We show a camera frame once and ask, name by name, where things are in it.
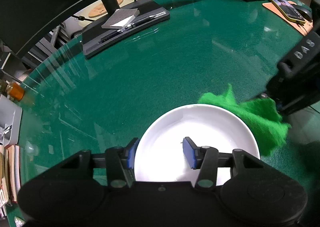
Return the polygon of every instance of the orange bottle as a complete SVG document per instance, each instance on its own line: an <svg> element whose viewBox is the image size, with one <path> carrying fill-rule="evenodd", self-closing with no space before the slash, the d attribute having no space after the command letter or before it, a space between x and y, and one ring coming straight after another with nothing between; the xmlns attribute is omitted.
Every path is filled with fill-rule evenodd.
<svg viewBox="0 0 320 227"><path fill-rule="evenodd" d="M17 101L20 101L24 95L24 89L21 88L17 83L12 82L8 84L6 93L15 98Z"/></svg>

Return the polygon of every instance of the phone screen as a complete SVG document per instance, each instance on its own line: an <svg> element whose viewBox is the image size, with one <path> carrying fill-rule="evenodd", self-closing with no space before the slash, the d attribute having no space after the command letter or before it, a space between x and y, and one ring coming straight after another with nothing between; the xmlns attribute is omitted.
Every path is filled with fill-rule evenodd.
<svg viewBox="0 0 320 227"><path fill-rule="evenodd" d="M304 21L300 13L287 0L272 0L288 15L289 18Z"/></svg>

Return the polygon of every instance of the orange mouse pad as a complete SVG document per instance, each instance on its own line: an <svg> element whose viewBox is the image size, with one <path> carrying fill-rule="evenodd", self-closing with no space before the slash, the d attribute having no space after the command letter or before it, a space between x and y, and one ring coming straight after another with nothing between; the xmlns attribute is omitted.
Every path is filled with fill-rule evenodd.
<svg viewBox="0 0 320 227"><path fill-rule="evenodd" d="M291 5L295 4L293 1L288 1ZM306 23L303 25L298 25L297 23L290 22L287 20L282 13L276 8L276 6L273 5L272 2L269 3L263 3L262 4L265 8L271 10L273 13L277 14L279 17L281 17L283 20L285 20L287 23L289 23L291 26L293 26L296 30L298 30L302 35L306 35L307 32L309 32L313 28L313 23L306 20Z"/></svg>

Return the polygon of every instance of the white bowl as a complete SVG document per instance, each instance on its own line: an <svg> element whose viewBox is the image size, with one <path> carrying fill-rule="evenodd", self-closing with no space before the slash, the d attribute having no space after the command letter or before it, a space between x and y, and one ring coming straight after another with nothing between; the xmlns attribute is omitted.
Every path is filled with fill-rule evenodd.
<svg viewBox="0 0 320 227"><path fill-rule="evenodd" d="M183 154L182 140L190 137L198 146L211 146L223 153L242 149L260 158L257 143L233 113L213 105L191 104L175 108L158 118L138 145L134 174L137 181L191 181L199 174ZM230 179L230 168L218 168L217 185Z"/></svg>

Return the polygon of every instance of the green table surface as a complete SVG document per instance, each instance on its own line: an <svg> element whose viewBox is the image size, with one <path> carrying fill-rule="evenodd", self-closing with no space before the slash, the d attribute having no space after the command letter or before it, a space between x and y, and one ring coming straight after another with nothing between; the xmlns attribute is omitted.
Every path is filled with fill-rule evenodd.
<svg viewBox="0 0 320 227"><path fill-rule="evenodd" d="M165 112L196 103L206 92L220 94L228 83L237 101L255 96L302 38L261 1L155 1L170 11L169 20L89 60L78 36L25 80L19 104L22 183L81 149L100 153L124 146ZM287 145L261 159L306 188L304 219L310 222L320 204L320 115L305 109L287 120L293 125ZM104 170L94 174L106 183ZM16 205L7 210L14 226L21 212Z"/></svg>

